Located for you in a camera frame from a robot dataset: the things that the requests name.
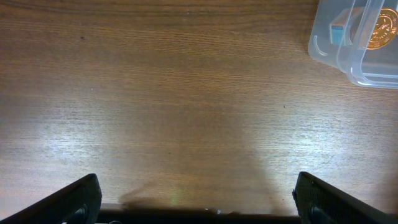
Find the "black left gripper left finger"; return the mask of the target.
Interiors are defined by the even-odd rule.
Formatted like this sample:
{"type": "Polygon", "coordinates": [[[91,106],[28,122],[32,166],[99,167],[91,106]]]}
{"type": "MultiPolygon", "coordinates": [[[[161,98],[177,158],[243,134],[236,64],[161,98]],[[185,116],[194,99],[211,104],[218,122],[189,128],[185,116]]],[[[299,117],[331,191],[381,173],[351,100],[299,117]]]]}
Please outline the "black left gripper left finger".
{"type": "Polygon", "coordinates": [[[88,174],[39,202],[1,220],[1,224],[95,223],[102,193],[96,174],[88,174]]]}

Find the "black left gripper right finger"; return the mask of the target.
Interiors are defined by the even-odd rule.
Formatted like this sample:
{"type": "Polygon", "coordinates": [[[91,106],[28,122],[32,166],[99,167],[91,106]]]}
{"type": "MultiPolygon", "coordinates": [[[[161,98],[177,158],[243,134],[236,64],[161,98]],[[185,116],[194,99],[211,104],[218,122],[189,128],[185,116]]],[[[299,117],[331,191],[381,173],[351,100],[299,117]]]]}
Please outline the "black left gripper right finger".
{"type": "Polygon", "coordinates": [[[299,173],[292,195],[302,223],[397,224],[397,217],[352,197],[308,172],[299,173]]]}

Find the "small jar gold lid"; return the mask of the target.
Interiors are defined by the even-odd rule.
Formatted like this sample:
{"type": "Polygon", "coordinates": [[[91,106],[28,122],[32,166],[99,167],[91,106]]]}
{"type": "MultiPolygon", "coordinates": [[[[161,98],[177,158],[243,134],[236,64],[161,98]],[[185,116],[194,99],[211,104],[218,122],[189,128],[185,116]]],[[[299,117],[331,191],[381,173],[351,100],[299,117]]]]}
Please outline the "small jar gold lid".
{"type": "MultiPolygon", "coordinates": [[[[359,30],[364,7],[344,9],[329,25],[330,43],[352,45],[359,30]]],[[[397,11],[382,8],[369,40],[368,50],[376,50],[390,44],[397,35],[397,11]]]]}

